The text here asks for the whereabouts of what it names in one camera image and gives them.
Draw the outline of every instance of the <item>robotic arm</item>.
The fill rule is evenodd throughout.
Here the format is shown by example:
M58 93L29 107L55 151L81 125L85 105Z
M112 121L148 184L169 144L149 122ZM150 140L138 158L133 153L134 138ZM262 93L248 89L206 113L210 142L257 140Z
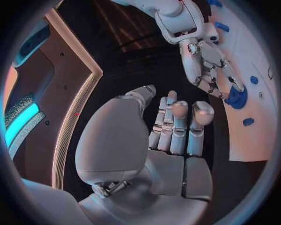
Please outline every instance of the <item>robotic arm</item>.
M170 44L179 44L182 62L190 83L217 98L246 103L246 89L231 64L214 44L219 35L212 23L204 23L197 5L191 0L112 0L123 6L132 5L155 18L163 37ZM222 69L232 85L230 93L222 92L217 84L217 70Z

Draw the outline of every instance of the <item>dark floor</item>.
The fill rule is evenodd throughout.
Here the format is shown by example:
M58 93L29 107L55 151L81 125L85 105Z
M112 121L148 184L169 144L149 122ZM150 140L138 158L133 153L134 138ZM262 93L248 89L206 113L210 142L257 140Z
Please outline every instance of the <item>dark floor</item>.
M208 8L203 1L201 3L207 15ZM64 189L78 201L92 190L76 173L75 149L87 121L106 101L142 85L155 85L157 95L144 113L149 129L153 126L160 98L170 90L177 91L178 99L187 101L189 105L198 100L209 101L206 93L187 81L178 46L163 40L152 18L129 7L126 11L132 19L128 23L122 8L110 6L107 14L103 14L108 4L108 0L65 0L59 9L104 71L103 78L85 105L68 149ZM117 13L121 16L114 21ZM106 25L108 20L115 30ZM140 31L134 27L136 24L140 26ZM212 224L230 212L252 188L265 165L265 162L228 161L229 134L222 101L211 98L210 103L215 109L215 119L214 127L206 127L204 156L212 168L214 198L202 224ZM265 224L271 206L271 202L267 202L249 224Z

